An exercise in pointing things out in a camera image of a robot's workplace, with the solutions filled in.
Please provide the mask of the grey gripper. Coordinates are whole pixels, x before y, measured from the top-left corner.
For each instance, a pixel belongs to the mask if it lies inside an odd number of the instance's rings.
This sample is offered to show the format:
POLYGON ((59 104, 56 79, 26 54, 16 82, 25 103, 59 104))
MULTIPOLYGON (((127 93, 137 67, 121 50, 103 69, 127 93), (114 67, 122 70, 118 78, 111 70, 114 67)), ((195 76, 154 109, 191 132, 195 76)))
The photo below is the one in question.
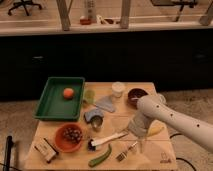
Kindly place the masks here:
POLYGON ((142 112, 137 111, 133 118, 128 123, 127 129, 136 137, 140 138, 139 151, 142 154, 145 150, 146 138, 144 138, 148 129, 151 126, 151 123, 154 121, 153 118, 150 118, 144 115, 142 112))

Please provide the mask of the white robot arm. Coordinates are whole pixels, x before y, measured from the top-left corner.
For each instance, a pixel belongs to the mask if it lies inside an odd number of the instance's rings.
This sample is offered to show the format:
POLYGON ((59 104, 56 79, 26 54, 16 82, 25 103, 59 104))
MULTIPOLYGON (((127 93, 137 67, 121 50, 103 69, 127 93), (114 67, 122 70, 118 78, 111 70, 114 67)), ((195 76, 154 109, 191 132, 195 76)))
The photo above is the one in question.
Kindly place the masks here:
POLYGON ((213 153, 213 125, 172 110, 155 95, 145 95, 138 99, 137 113, 130 120, 128 129, 136 137, 144 138, 154 120, 168 124, 213 153))

